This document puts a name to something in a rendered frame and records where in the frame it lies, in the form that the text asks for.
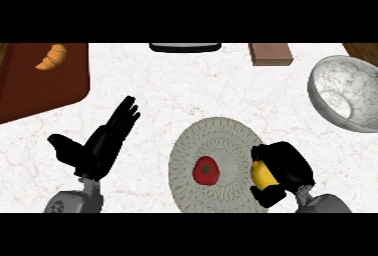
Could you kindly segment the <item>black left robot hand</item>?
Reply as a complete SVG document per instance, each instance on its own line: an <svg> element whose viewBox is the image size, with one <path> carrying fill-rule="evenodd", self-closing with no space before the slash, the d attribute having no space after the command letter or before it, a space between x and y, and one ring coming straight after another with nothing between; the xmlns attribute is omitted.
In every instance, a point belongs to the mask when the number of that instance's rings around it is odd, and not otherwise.
<svg viewBox="0 0 378 256"><path fill-rule="evenodd" d="M140 117L136 98L127 96L105 125L100 125L84 145L60 134L47 138L56 158L75 168L74 175L99 181L109 173L124 140Z"/></svg>

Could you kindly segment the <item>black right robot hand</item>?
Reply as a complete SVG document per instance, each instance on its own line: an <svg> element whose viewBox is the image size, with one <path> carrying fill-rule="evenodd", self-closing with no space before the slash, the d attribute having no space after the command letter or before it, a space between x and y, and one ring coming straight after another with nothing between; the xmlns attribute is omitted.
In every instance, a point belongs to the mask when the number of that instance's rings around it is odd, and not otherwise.
<svg viewBox="0 0 378 256"><path fill-rule="evenodd" d="M264 208L270 208L285 197L286 193L297 193L303 185L314 186L311 167L295 147L285 141L270 145L260 144L251 148L251 159L263 161L277 185L260 190L255 185L249 190L255 200Z"/></svg>

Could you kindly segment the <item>yellow lemon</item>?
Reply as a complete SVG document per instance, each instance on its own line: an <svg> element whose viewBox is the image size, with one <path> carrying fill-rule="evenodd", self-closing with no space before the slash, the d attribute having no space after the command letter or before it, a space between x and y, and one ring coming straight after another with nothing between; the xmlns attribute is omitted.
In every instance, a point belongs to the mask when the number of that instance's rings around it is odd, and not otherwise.
<svg viewBox="0 0 378 256"><path fill-rule="evenodd" d="M252 162L251 179L252 179L255 187L260 190L264 190L270 185L279 184L263 161Z"/></svg>

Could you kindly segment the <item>round grey woven placemat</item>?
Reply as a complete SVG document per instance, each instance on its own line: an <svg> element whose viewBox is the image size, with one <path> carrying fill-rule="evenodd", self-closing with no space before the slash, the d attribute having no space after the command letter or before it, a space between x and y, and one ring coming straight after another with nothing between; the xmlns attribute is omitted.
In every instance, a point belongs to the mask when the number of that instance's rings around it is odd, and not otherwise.
<svg viewBox="0 0 378 256"><path fill-rule="evenodd" d="M170 154L168 184L183 213L266 213L249 191L251 147L263 143L239 121L211 117L183 131ZM199 185L192 171L201 157L211 157L218 167L214 185Z"/></svg>

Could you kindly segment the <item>white marble bowl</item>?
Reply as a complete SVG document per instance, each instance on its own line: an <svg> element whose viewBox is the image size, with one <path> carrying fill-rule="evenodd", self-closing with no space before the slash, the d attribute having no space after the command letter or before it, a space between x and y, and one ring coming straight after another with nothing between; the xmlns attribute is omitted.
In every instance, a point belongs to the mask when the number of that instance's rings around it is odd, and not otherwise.
<svg viewBox="0 0 378 256"><path fill-rule="evenodd" d="M307 82L311 105L340 128L378 133L378 67L342 55L323 58Z"/></svg>

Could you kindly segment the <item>dark red cutting board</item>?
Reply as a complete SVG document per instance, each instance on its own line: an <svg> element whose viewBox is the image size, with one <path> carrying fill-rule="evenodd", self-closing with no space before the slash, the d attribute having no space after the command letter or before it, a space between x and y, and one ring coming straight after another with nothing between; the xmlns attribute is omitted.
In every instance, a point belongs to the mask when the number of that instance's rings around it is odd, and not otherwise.
<svg viewBox="0 0 378 256"><path fill-rule="evenodd" d="M66 58L35 68L52 43L7 43L0 64L0 124L80 102L90 91L88 44L63 43Z"/></svg>

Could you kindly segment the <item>orange croissant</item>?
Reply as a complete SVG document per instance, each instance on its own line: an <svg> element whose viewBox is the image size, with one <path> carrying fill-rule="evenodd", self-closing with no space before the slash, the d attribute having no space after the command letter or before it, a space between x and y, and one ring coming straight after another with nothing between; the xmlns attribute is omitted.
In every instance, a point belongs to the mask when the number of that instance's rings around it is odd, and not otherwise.
<svg viewBox="0 0 378 256"><path fill-rule="evenodd" d="M66 47L62 44L53 44L46 57L35 65L35 69L40 71L49 71L55 69L65 61L66 52Z"/></svg>

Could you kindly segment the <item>brown wooden block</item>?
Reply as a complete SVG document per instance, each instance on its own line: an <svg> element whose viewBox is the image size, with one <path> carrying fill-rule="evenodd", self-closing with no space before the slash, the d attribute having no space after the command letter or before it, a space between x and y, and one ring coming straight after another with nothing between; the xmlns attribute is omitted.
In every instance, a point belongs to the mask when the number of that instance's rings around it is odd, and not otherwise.
<svg viewBox="0 0 378 256"><path fill-rule="evenodd" d="M286 43L251 43L249 53L254 66L289 66L294 60Z"/></svg>

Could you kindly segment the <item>brown wooden corner object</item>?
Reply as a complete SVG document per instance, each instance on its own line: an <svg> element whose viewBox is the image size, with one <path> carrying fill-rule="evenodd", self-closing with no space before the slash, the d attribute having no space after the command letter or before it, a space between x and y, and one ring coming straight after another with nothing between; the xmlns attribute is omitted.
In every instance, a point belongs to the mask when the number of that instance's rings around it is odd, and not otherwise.
<svg viewBox="0 0 378 256"><path fill-rule="evenodd" d="M344 43L348 55L378 67L378 43Z"/></svg>

